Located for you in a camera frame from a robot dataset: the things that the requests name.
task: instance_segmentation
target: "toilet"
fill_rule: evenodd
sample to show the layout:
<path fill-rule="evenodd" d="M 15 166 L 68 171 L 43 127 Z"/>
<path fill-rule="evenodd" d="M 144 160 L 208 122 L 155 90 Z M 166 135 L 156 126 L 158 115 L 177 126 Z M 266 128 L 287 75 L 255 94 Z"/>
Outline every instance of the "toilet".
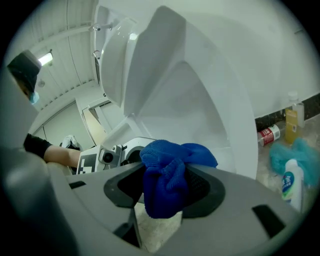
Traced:
<path fill-rule="evenodd" d="M 217 168 L 256 178 L 247 91 L 213 42 L 185 18 L 161 6 L 147 24 L 121 19 L 104 42 L 99 69 L 101 88 L 121 116 L 104 147 L 135 137 L 197 143 L 212 152 Z M 108 112 L 105 106 L 100 113 Z"/>

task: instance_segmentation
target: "bathroom floor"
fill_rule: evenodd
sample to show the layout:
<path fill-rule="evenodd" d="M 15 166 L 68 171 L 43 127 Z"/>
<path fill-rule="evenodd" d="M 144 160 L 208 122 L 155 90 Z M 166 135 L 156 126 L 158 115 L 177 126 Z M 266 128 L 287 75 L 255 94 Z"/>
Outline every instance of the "bathroom floor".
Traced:
<path fill-rule="evenodd" d="M 303 138 L 308 142 L 309 146 L 320 151 L 320 114 L 305 122 Z M 279 142 L 285 144 L 283 136 L 280 137 Z M 272 171 L 269 163 L 270 147 L 271 144 L 268 144 L 259 149 L 256 180 L 280 197 L 282 193 L 282 177 Z M 316 189 L 311 188 L 305 190 L 303 211 L 307 211 L 312 205 L 316 192 Z M 142 248 L 150 253 L 156 252 L 178 230 L 181 224 L 182 212 L 178 212 L 169 219 L 152 219 L 148 216 L 144 204 L 137 203 L 134 210 L 142 240 Z"/>

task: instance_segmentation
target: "white bottle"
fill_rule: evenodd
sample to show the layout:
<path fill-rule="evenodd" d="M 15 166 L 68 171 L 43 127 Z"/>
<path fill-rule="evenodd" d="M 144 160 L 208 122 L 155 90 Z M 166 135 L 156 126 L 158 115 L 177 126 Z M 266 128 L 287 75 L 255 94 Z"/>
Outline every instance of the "white bottle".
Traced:
<path fill-rule="evenodd" d="M 298 166 L 297 160 L 290 159 L 285 164 L 282 178 L 282 199 L 291 204 L 299 213 L 302 210 L 304 171 Z"/>
<path fill-rule="evenodd" d="M 291 104 L 290 109 L 296 111 L 298 126 L 305 127 L 305 105 L 299 101 L 298 93 L 296 91 L 290 91 L 288 93 L 289 102 Z"/>

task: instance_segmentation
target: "cleaning bottle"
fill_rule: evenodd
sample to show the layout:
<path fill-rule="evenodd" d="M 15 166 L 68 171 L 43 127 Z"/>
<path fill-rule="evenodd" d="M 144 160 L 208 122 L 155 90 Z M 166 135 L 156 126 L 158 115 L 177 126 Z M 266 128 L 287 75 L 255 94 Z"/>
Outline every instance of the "cleaning bottle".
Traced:
<path fill-rule="evenodd" d="M 295 159 L 285 164 L 285 173 L 282 178 L 282 199 L 292 205 L 299 213 L 302 210 L 304 186 L 304 171 L 298 166 Z"/>
<path fill-rule="evenodd" d="M 298 100 L 298 93 L 288 93 L 290 107 L 285 109 L 285 140 L 292 144 L 296 138 L 302 136 L 305 127 L 305 106 Z"/>

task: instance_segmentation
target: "face mask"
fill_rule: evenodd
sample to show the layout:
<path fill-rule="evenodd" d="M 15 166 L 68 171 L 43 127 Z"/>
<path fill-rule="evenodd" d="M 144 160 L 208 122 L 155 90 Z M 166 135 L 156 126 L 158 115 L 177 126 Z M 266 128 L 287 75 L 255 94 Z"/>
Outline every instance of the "face mask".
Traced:
<path fill-rule="evenodd" d="M 39 100 L 39 94 L 35 91 L 30 96 L 30 102 L 32 105 L 34 105 Z"/>

